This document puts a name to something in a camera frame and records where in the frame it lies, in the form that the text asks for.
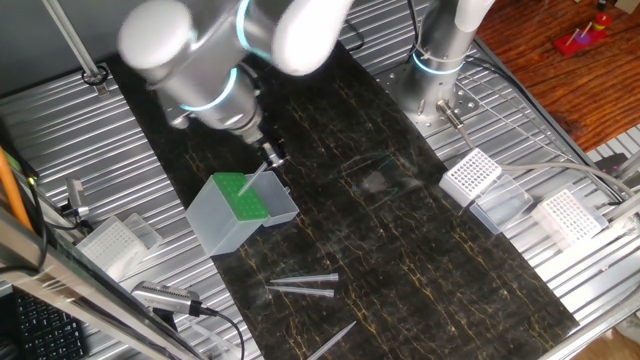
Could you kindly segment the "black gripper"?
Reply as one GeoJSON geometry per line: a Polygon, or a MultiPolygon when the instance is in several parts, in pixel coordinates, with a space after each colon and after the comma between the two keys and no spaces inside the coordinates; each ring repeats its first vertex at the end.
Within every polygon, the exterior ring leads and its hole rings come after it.
{"type": "Polygon", "coordinates": [[[252,146],[261,151],[266,156],[269,167],[279,167],[281,161],[288,159],[286,144],[280,136],[264,135],[255,141],[252,146]]]}

